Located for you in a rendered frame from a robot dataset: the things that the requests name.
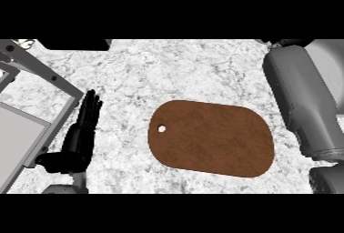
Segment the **brown wooden cutting board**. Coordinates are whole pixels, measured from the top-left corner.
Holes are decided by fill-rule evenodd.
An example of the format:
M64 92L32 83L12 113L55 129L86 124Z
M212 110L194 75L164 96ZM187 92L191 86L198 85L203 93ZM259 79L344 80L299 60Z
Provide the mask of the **brown wooden cutting board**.
M187 100L164 103L151 117L148 144L160 163L173 168L257 177L274 164L271 128L241 106Z

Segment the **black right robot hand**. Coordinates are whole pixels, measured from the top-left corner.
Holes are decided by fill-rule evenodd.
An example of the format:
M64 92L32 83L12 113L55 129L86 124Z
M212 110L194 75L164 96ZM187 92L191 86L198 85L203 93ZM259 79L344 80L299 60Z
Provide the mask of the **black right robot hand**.
M285 46L306 47L314 42L314 39L257 39L257 42L275 49Z

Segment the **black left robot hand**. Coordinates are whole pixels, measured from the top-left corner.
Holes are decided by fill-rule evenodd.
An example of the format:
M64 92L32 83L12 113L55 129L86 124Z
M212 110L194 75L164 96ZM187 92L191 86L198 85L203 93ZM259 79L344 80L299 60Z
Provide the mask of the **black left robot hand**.
M36 163L49 173L82 173L94 157L96 127L102 101L95 90L89 90L82 104L77 122L70 126L60 152L37 156Z

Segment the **grey metal frame rack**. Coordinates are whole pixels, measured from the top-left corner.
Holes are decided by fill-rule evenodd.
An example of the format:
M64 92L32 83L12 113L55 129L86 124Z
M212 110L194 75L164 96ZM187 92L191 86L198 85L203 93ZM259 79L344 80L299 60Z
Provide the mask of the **grey metal frame rack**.
M0 61L8 73L0 77L0 92L23 70L40 76L68 95L63 111L48 122L0 102L0 194L5 194L26 167L36 167L43 154L83 98L83 91L52 71L11 39L0 39L0 52L15 61Z

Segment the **black appliance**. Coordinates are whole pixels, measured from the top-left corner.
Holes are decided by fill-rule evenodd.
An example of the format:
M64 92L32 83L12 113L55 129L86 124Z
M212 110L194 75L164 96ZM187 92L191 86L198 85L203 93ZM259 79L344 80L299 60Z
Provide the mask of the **black appliance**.
M111 39L39 39L51 50L108 51Z

